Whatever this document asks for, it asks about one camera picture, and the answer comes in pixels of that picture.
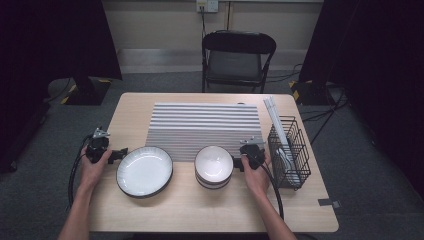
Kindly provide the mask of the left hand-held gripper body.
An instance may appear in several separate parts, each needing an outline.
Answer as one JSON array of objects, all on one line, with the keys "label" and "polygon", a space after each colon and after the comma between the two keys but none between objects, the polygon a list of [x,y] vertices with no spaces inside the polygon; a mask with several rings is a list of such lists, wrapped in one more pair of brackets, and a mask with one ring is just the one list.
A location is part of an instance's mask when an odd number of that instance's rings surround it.
[{"label": "left hand-held gripper body", "polygon": [[91,163],[97,163],[103,157],[109,147],[109,136],[101,127],[95,129],[86,147],[86,156]]}]

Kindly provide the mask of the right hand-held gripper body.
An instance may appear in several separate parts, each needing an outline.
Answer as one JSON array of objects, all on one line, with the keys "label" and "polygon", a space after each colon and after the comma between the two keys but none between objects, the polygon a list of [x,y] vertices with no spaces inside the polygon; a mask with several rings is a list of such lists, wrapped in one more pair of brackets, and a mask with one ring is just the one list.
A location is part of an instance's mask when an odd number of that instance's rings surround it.
[{"label": "right hand-held gripper body", "polygon": [[256,170],[265,162],[264,150],[259,147],[260,144],[264,144],[263,140],[251,137],[247,140],[241,140],[240,144],[240,154],[248,158],[251,169]]}]

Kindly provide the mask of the black wire basket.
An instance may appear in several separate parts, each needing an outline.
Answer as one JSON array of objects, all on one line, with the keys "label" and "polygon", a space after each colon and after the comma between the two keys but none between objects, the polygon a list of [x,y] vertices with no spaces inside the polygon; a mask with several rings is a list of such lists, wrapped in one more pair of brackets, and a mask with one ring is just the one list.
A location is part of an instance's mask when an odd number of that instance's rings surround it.
[{"label": "black wire basket", "polygon": [[[309,152],[304,139],[302,129],[298,126],[297,119],[294,116],[281,116],[284,132],[286,133],[290,150],[285,151],[277,131],[274,126],[271,127],[268,135],[268,147],[273,167],[273,177],[279,188],[292,188],[297,190],[303,186],[307,178],[311,175],[309,167]],[[293,187],[284,175],[284,165],[282,159],[276,150],[281,148],[294,161],[296,171],[300,177],[301,184],[299,187]]]}]

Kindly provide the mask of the white plate black rim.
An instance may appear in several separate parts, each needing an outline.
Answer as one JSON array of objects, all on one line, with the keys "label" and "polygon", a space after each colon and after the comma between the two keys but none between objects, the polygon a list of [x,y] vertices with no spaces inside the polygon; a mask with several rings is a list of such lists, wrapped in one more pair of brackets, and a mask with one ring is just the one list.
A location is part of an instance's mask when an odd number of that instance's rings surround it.
[{"label": "white plate black rim", "polygon": [[147,198],[162,191],[173,174],[170,155],[158,147],[141,147],[119,164],[116,181],[120,190],[134,198]]}]

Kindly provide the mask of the person's right hand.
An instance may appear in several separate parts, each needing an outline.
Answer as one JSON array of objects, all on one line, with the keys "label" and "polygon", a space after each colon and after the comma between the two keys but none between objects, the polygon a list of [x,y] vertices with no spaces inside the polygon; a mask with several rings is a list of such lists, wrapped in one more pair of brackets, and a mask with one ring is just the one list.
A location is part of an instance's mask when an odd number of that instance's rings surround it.
[{"label": "person's right hand", "polygon": [[269,177],[263,167],[252,169],[247,156],[241,156],[244,167],[245,181],[248,189],[255,198],[264,198],[269,188]]}]

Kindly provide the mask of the person's left hand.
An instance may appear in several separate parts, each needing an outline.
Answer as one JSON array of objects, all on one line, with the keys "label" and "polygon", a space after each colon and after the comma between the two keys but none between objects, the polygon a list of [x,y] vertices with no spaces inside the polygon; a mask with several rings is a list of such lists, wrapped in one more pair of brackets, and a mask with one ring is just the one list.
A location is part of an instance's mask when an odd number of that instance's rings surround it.
[{"label": "person's left hand", "polygon": [[86,191],[93,191],[97,185],[111,156],[112,150],[107,149],[97,163],[92,163],[86,156],[86,147],[81,151],[81,176],[79,188]]}]

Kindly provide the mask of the grey striped placemat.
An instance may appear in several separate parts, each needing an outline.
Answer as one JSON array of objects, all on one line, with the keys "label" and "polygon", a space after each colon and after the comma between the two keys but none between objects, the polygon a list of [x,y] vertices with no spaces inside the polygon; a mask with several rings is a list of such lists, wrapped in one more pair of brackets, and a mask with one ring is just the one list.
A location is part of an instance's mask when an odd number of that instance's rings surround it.
[{"label": "grey striped placemat", "polygon": [[265,145],[255,105],[176,102],[154,105],[145,143],[179,162],[192,162],[207,146],[220,146],[238,157],[245,144]]}]

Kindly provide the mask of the black stand base yellow tape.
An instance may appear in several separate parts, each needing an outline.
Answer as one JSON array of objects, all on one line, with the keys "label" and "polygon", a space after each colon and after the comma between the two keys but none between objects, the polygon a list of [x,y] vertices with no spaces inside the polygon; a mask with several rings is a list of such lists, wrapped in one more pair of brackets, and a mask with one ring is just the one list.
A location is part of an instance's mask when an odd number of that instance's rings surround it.
[{"label": "black stand base yellow tape", "polygon": [[111,86],[110,80],[77,78],[61,103],[63,105],[98,106]]},{"label": "black stand base yellow tape", "polygon": [[289,83],[295,102],[305,106],[324,106],[334,105],[333,100],[326,84],[314,81]]}]

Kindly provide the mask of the grey tape strip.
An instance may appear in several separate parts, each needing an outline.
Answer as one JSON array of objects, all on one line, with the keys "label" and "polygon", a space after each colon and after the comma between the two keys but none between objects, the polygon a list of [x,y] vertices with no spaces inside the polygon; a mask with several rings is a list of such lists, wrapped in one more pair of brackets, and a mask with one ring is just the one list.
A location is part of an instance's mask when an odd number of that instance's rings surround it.
[{"label": "grey tape strip", "polygon": [[326,198],[326,199],[319,199],[318,203],[320,206],[331,206],[335,209],[340,208],[341,204],[338,200],[332,200],[330,198]]}]

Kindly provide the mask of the black folding chair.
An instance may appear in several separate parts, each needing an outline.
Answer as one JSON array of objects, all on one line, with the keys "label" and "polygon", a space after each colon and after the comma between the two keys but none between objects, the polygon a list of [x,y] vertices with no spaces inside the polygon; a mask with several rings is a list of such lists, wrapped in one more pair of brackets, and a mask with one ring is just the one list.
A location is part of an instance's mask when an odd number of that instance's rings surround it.
[{"label": "black folding chair", "polygon": [[275,40],[259,32],[217,30],[202,39],[202,92],[210,83],[264,91]]}]

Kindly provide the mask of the black curtain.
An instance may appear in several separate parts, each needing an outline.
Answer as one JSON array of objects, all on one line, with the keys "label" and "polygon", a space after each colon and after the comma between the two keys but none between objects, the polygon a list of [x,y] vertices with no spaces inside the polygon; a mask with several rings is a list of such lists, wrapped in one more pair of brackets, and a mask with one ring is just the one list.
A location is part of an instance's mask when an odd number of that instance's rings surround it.
[{"label": "black curtain", "polygon": [[49,109],[57,79],[120,79],[102,0],[0,0],[0,173]]},{"label": "black curtain", "polygon": [[343,85],[424,199],[424,0],[324,0],[299,80]]}]

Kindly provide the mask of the white wall socket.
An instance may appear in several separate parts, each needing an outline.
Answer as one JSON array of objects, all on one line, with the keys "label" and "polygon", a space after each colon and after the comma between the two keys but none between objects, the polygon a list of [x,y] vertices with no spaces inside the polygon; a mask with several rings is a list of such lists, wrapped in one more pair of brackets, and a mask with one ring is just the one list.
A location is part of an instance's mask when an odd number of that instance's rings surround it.
[{"label": "white wall socket", "polygon": [[196,0],[196,11],[217,13],[219,11],[219,0]]}]

